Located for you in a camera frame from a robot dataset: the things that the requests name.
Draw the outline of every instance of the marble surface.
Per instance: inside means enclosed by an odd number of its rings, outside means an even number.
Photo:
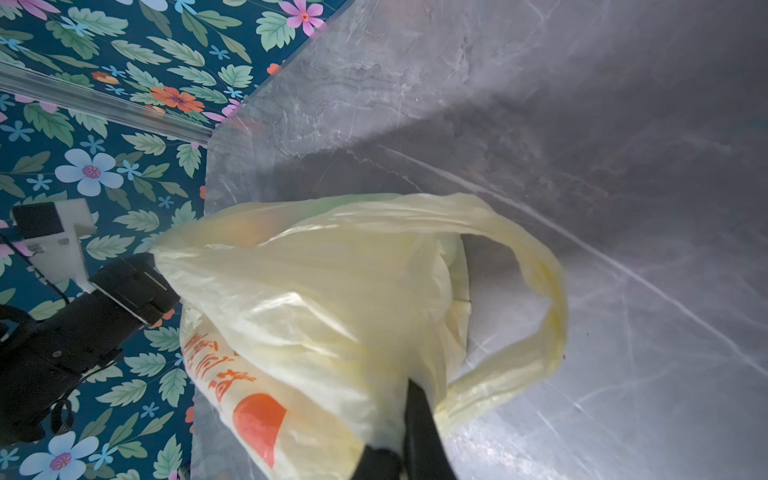
[[[356,0],[217,129],[206,212],[476,193],[561,259],[571,329],[555,376],[445,440],[459,478],[764,478],[767,15]],[[471,368],[544,307],[510,253],[466,246]],[[262,478],[206,407],[193,480]]]

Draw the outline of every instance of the yellow plastic bag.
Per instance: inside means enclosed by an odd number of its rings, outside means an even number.
[[[526,283],[551,307],[534,335],[449,384],[464,359],[470,310],[461,233],[512,248]],[[554,372],[564,349],[559,263],[472,195],[241,204],[174,228],[153,252],[184,301],[190,377],[214,405],[216,379],[237,373],[229,362],[254,378],[236,382],[245,389],[237,402],[227,390],[218,401],[271,478],[348,478],[366,443],[399,452],[408,378],[427,392],[445,434]],[[195,333],[202,328],[233,350],[231,360],[202,355],[223,348],[201,347],[212,342]],[[250,391],[270,397],[274,404],[260,397],[260,411],[282,423],[240,415],[261,425],[243,433],[231,419]],[[309,427],[315,419],[322,429]],[[340,460],[318,466],[305,458],[311,449]]]

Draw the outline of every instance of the plastic bag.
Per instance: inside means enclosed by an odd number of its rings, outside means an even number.
[[[534,335],[449,384],[470,311],[461,233],[512,248],[526,283],[551,306]],[[241,204],[174,228],[153,252],[184,301],[190,376],[214,405],[228,405],[225,423],[271,478],[348,478],[364,444],[400,452],[408,378],[445,434],[554,372],[564,349],[558,261],[472,195]],[[237,352],[231,362],[255,379],[239,388],[270,397],[281,423],[252,419],[261,426],[246,435],[235,425],[239,403],[211,393],[212,376],[231,369],[217,352],[200,356],[207,341],[189,340],[199,328]],[[322,429],[309,427],[316,419]],[[306,457],[312,448],[340,461],[318,466]]]

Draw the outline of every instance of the small blue flower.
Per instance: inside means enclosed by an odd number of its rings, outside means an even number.
[[[170,195],[168,195],[165,198],[163,198],[163,197],[159,197],[159,198],[160,198],[160,206],[161,207],[170,208],[170,206],[174,204],[174,202],[172,202],[170,200]]]
[[[114,94],[116,94],[118,97],[120,95],[127,95],[128,92],[125,91],[124,88],[116,88],[114,85],[107,85],[107,91],[113,91]]]
[[[29,50],[29,48],[22,47],[22,43],[15,38],[6,40],[5,37],[0,37],[0,45],[5,45],[13,51]]]
[[[181,9],[185,8],[192,15],[196,15],[197,12],[190,7],[190,5],[194,5],[194,2],[195,0],[176,0],[176,11],[181,13]]]
[[[227,60],[230,59],[230,56],[227,55],[229,53],[229,51],[228,50],[219,50],[219,48],[216,45],[211,45],[210,46],[210,51],[208,53],[210,53],[211,55],[216,55],[219,58],[219,60],[223,60],[225,58]]]
[[[87,25],[83,25],[82,23],[74,23],[70,18],[67,17],[61,17],[61,20],[64,20],[65,22],[61,24],[62,27],[66,28],[67,30],[72,30],[74,33],[78,34],[78,36],[94,36],[94,34],[88,31]]]
[[[243,91],[242,90],[235,90],[232,87],[227,87],[227,89],[224,91],[225,94],[228,94],[232,98],[242,98],[243,97]]]
[[[8,125],[0,125],[0,130],[11,132],[11,134],[8,136],[10,141],[17,141],[19,137],[21,137],[24,141],[29,141],[29,135],[27,134],[32,133],[34,130],[31,128],[22,128],[24,123],[21,120],[17,120],[14,123],[14,126],[14,128],[11,128]]]
[[[10,452],[6,449],[0,450],[0,470],[5,470],[9,462],[18,460],[16,453],[18,453],[18,449],[13,449]]]
[[[102,67],[104,70],[108,71],[110,75],[113,77],[122,77],[125,78],[125,70],[118,70],[117,67],[114,65],[110,65],[108,67]]]
[[[159,410],[160,407],[154,406],[154,402],[152,402],[149,405],[141,407],[141,409],[144,410],[144,413],[141,414],[141,418],[144,418],[147,415],[149,415],[151,418],[154,418],[154,413]]]
[[[133,180],[134,177],[140,177],[141,174],[138,172],[139,164],[129,164],[127,160],[123,160],[123,167],[118,168],[119,174],[128,174],[128,180]]]
[[[90,457],[88,457],[89,462],[93,462],[94,460],[98,460],[96,462],[96,465],[94,465],[94,470],[98,470],[101,468],[101,466],[104,463],[110,464],[114,460],[114,457],[112,457],[112,454],[115,453],[118,450],[118,447],[114,447],[112,449],[109,448],[109,442],[105,443],[104,446],[101,447],[101,453],[94,453]]]
[[[43,177],[43,174],[38,174],[38,179],[35,180],[34,178],[28,178],[27,183],[35,185],[32,187],[32,190],[38,191],[41,188],[43,190],[50,190],[51,188],[46,184],[52,184],[53,180],[43,180],[45,177]]]
[[[101,146],[104,141],[102,139],[96,140],[93,135],[88,135],[88,141],[82,141],[80,142],[81,147],[86,147],[91,149],[91,155],[96,154],[96,152],[104,151],[104,147]]]
[[[0,110],[6,111],[8,110],[8,107],[15,107],[16,104],[9,100],[11,95],[9,94],[2,94],[0,95]]]

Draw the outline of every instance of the floral wallpaper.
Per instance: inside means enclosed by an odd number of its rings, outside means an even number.
[[[41,0],[25,0],[46,12]],[[81,238],[88,271],[146,251],[161,232],[203,211],[205,150],[0,92],[0,227],[15,204],[85,197],[98,232]],[[45,320],[64,300],[0,247],[0,303]],[[74,282],[58,287],[81,295]],[[190,461],[193,386],[179,347],[180,308],[136,333],[116,365],[70,396],[74,428],[0,449],[0,480],[173,478]],[[48,419],[43,422],[48,429]]]
[[[344,0],[0,0],[0,61],[214,126]]]

